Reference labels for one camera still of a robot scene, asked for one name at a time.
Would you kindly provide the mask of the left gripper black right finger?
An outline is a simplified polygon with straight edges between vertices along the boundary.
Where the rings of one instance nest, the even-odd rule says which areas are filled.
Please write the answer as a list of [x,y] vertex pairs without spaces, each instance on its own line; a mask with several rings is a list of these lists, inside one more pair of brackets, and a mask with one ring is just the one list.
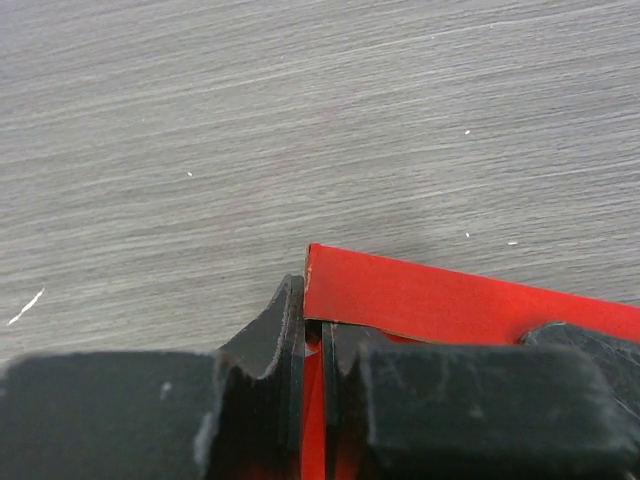
[[551,322],[513,346],[321,330],[331,479],[635,479],[639,346]]

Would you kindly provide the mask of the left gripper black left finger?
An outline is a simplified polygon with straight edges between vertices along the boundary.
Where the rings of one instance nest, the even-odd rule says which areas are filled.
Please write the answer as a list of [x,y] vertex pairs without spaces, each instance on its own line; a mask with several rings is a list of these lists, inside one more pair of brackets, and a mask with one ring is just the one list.
[[297,479],[303,280],[219,349],[33,355],[1,376],[5,479]]

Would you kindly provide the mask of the red paper box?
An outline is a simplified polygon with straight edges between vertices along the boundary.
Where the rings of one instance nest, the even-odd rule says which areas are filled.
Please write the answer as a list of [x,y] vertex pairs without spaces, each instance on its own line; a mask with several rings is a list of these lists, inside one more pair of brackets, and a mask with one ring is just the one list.
[[306,256],[307,320],[378,330],[384,339],[442,344],[556,343],[605,372],[625,413],[639,417],[639,310],[318,243]]

